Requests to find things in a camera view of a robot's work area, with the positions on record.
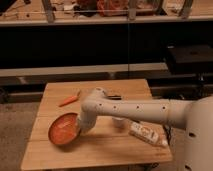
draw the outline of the wooden table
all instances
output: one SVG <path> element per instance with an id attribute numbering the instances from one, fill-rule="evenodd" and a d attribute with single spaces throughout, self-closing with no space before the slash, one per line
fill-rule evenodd
<path id="1" fill-rule="evenodd" d="M 114 80 L 47 84 L 22 162 L 22 170 L 118 166 L 172 160 L 169 147 L 151 146 L 130 136 L 129 122 L 123 130 L 113 125 L 112 118 L 99 116 L 96 126 L 81 135 L 69 146 L 61 149 L 48 140 L 48 128 L 59 116 L 67 112 L 80 113 L 81 101 L 95 87 L 103 87 L 110 94 L 123 99 L 147 99 L 151 93 L 146 80 Z M 82 91 L 80 100 L 59 108 L 61 100 Z M 162 136 L 162 126 L 145 123 Z"/>

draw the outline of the bottle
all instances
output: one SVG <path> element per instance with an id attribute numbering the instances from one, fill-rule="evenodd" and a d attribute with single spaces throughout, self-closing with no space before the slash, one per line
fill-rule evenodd
<path id="1" fill-rule="evenodd" d="M 167 140 L 162 139 L 153 129 L 140 123 L 132 122 L 129 133 L 149 144 L 162 147 L 168 146 Z"/>

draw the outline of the orange carrot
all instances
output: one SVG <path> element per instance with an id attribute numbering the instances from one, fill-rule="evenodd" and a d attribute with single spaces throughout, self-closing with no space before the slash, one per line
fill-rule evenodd
<path id="1" fill-rule="evenodd" d="M 70 97 L 67 97 L 66 99 L 64 99 L 58 106 L 59 107 L 63 107 L 65 105 L 68 105 L 70 103 L 73 103 L 75 101 L 78 100 L 79 96 L 80 96 L 80 93 L 81 93 L 81 90 L 74 96 L 70 96 Z"/>

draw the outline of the food container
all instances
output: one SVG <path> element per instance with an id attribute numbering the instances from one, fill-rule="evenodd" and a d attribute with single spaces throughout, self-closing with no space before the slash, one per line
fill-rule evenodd
<path id="1" fill-rule="evenodd" d="M 162 0 L 138 0 L 137 2 L 137 14 L 152 15 L 156 13 Z"/>
<path id="2" fill-rule="evenodd" d="M 58 117 L 49 128 L 49 140 L 57 146 L 72 142 L 80 133 L 76 119 L 76 113 L 67 113 Z"/>
<path id="3" fill-rule="evenodd" d="M 137 0 L 136 6 L 129 6 L 130 0 L 98 0 L 97 8 L 102 16 L 127 15 L 130 8 L 136 9 L 137 14 L 154 14 L 162 0 Z"/>
<path id="4" fill-rule="evenodd" d="M 98 0 L 97 8 L 102 16 L 125 15 L 128 10 L 128 0 Z"/>

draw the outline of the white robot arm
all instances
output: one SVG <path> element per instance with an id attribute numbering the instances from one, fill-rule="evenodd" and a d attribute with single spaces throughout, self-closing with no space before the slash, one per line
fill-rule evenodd
<path id="1" fill-rule="evenodd" d="M 109 100 L 96 88 L 82 103 L 78 125 L 82 132 L 95 126 L 98 116 L 125 117 L 186 130 L 184 171 L 213 168 L 213 97 L 198 101 Z"/>

